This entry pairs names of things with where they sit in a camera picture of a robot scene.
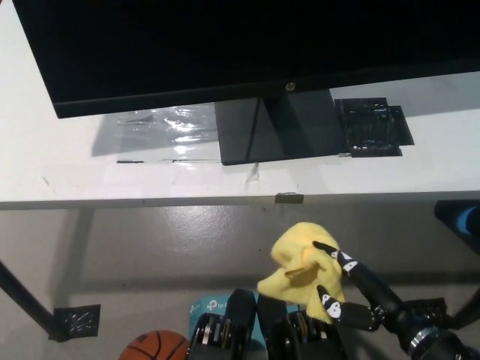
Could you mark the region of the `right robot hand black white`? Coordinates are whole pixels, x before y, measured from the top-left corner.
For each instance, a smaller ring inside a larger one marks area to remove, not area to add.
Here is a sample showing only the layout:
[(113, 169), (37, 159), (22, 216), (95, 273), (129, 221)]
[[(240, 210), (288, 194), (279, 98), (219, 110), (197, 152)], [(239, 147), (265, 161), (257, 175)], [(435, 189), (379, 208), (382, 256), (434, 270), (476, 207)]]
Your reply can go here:
[(398, 295), (366, 265), (335, 247), (313, 242), (313, 246), (327, 253), (368, 300), (369, 306), (340, 302), (324, 286), (317, 286), (319, 299), (327, 314), (336, 323), (368, 332), (380, 326), (395, 335), (403, 349), (407, 349), (419, 332), (429, 329), (428, 319), (416, 315)]

